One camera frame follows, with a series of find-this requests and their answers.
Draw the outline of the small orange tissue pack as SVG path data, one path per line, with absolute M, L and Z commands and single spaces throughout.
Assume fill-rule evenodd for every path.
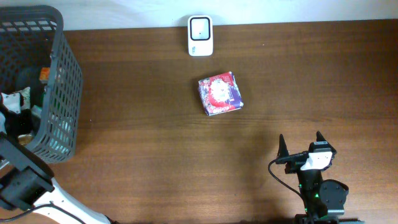
M 39 74 L 39 80 L 42 83 L 47 83 L 50 76 L 50 68 L 49 67 L 42 67 Z

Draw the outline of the red purple pad package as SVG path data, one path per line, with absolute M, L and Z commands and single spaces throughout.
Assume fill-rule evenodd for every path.
M 198 92 L 208 116 L 240 110 L 244 106 L 235 76 L 231 71 L 199 80 Z

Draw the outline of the white floral cream tube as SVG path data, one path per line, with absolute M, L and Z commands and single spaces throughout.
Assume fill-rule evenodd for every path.
M 34 135 L 32 133 L 21 134 L 17 137 L 18 143 L 22 146 L 28 145 L 33 139 Z

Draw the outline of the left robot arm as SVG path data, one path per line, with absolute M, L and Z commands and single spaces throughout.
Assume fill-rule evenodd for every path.
M 115 221 L 84 206 L 61 188 L 52 169 L 39 157 L 7 135 L 6 118 L 1 115 L 1 157 L 14 166 L 1 177 L 1 208 L 20 209 L 22 213 L 2 218 L 14 222 L 31 213 L 43 215 L 57 223 L 94 224 Z

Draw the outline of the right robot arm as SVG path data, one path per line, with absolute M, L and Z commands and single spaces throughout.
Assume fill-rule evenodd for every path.
M 342 219 L 344 204 L 349 187 L 337 180 L 324 179 L 322 172 L 332 166 L 336 149 L 316 132 L 316 141 L 311 142 L 308 150 L 290 154 L 283 135 L 279 136 L 277 157 L 267 167 L 270 175 L 284 187 L 297 194 L 303 202 L 305 213 L 296 214 L 294 223 L 362 223 L 357 218 Z M 280 180 L 272 171 L 271 165 L 284 164 L 286 174 L 298 177 L 298 190 Z

